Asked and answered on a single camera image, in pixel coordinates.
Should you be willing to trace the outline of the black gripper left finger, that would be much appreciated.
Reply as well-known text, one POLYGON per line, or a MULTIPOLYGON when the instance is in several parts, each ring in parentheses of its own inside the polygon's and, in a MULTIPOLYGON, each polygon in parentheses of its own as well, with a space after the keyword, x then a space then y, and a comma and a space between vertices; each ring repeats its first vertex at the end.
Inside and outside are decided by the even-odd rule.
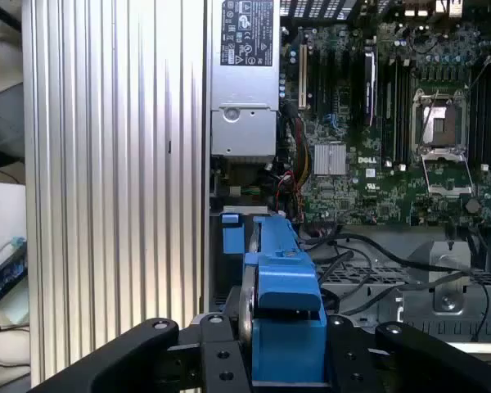
POLYGON ((181 329, 152 318, 33 387, 34 392, 250 392, 229 318, 209 314, 181 329))

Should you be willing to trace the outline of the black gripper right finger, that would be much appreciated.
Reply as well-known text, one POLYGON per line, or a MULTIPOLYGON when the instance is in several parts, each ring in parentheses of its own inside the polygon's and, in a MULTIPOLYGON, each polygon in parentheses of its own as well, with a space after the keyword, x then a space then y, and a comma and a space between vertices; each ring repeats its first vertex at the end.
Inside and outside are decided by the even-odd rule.
POLYGON ((326 366, 333 392, 491 392, 491 364, 405 323, 329 316, 326 366))

